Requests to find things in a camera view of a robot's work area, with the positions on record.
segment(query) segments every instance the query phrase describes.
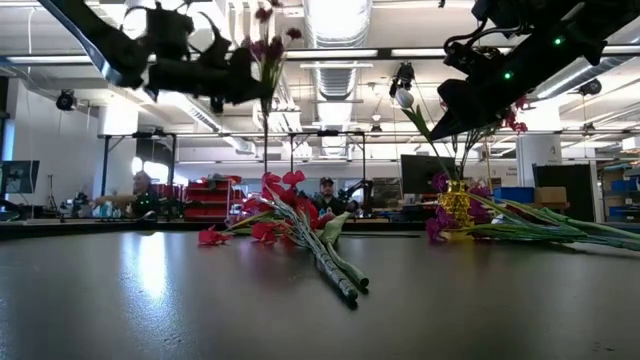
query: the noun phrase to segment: desk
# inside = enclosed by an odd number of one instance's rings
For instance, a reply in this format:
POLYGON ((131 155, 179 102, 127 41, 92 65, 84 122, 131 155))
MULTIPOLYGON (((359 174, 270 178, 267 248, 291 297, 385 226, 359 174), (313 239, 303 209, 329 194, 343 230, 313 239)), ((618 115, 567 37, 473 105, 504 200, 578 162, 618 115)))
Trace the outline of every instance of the desk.
POLYGON ((640 257, 575 246, 344 237, 349 309, 301 248, 197 232, 0 242, 0 351, 16 359, 634 359, 640 257))

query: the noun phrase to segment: monitor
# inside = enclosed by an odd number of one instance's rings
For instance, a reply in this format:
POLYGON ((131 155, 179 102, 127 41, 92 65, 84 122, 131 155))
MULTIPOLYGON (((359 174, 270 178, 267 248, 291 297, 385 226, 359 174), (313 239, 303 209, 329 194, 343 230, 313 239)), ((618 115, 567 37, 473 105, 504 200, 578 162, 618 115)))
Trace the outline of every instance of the monitor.
MULTIPOLYGON (((440 158, 450 173, 455 171, 454 158, 440 158)), ((435 194, 438 191, 431 185, 433 176, 442 172, 435 156, 402 155, 402 191, 405 194, 435 194)))
POLYGON ((0 193, 32 194, 38 180, 40 161, 3 161, 0 193))

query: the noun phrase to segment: reflective table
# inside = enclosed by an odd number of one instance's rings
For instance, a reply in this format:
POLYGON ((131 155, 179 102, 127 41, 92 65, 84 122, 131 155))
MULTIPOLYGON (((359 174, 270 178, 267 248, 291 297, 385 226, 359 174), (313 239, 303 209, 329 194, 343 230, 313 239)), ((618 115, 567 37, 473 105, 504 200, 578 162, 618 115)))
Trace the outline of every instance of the reflective table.
POLYGON ((633 359, 640 256, 344 237, 357 308, 305 249, 197 233, 0 242, 1 359, 633 359))

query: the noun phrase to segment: person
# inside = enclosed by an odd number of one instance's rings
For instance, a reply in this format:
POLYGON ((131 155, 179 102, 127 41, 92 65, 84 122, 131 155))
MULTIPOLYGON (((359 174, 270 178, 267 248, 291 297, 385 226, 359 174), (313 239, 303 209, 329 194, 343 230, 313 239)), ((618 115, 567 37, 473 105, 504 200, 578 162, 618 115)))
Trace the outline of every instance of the person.
POLYGON ((151 176, 144 171, 138 171, 133 175, 133 194, 113 195, 97 198, 94 203, 98 206, 111 202, 113 206, 127 210, 133 217, 141 217, 148 211, 157 210, 158 196, 151 189, 151 176))
POLYGON ((320 215, 328 212, 340 215, 345 210, 345 204, 333 195, 333 180, 329 177, 320 179, 320 194, 316 197, 313 205, 318 209, 320 215))

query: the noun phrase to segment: vase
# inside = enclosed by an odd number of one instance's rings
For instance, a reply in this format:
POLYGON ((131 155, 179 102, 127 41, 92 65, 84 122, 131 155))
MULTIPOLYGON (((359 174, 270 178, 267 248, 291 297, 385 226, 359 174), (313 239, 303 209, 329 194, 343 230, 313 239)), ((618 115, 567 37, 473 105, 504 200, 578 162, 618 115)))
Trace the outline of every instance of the vase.
POLYGON ((447 192, 438 197, 440 207, 453 216, 459 227, 473 226, 473 220, 469 215, 471 198, 467 195, 466 184, 463 181, 448 180, 447 185, 447 192))

